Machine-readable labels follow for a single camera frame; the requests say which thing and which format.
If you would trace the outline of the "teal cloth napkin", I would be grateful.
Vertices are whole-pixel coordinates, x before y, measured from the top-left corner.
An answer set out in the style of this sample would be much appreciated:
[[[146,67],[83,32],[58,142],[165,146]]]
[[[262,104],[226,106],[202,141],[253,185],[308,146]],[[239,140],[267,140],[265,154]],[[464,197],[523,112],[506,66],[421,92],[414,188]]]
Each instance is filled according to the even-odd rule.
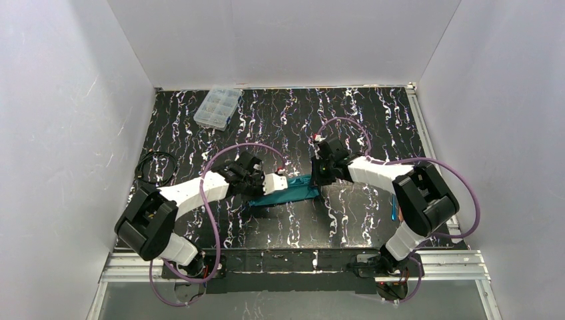
[[[311,175],[301,175],[298,177],[287,178],[287,188],[275,191],[270,195],[249,201],[251,207],[272,207],[285,203],[314,199],[320,196],[320,188],[311,184]]]

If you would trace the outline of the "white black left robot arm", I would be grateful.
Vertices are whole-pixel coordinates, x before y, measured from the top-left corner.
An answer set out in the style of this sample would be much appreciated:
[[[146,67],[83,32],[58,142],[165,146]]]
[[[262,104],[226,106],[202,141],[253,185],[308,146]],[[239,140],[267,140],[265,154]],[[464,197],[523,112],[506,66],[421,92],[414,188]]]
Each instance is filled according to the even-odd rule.
[[[244,151],[234,161],[215,165],[204,177],[170,187],[143,185],[132,196],[114,231],[140,258],[161,258],[187,266],[200,253],[188,239],[175,234],[175,222],[184,214],[235,195],[263,194],[262,161]]]

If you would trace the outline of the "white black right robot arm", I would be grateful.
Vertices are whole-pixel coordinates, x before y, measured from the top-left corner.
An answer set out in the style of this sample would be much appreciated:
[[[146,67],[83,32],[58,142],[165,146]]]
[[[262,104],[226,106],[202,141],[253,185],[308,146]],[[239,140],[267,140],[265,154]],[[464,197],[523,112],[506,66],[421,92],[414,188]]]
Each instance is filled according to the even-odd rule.
[[[455,215],[460,205],[437,168],[423,161],[416,165],[385,164],[351,153],[342,141],[314,137],[312,184],[338,180],[363,183],[393,194],[403,216],[400,227],[381,247],[380,260],[398,265],[424,240]]]

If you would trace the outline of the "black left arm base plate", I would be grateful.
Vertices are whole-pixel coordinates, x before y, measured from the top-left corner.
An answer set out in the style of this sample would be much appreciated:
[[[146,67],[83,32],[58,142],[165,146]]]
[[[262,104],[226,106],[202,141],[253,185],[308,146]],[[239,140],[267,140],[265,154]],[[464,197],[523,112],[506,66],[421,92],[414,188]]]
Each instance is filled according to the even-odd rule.
[[[205,250],[197,253],[188,265],[179,265],[169,261],[171,267],[176,271],[173,272],[169,267],[163,265],[161,276],[163,279],[178,279],[177,273],[180,273],[183,277],[204,279],[212,273],[216,256],[217,252],[215,250]]]

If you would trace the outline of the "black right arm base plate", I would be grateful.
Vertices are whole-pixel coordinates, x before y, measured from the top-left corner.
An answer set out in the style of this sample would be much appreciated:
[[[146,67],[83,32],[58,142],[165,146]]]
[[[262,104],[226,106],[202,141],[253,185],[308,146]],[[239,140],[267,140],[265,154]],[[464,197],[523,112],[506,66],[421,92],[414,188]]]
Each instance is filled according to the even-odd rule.
[[[400,281],[405,277],[424,275],[422,267],[418,264],[421,262],[419,255],[414,254],[413,259],[405,258],[398,262],[392,257],[382,257],[380,252],[374,253],[356,253],[346,265],[346,270],[351,271],[360,278],[375,277],[392,277]]]

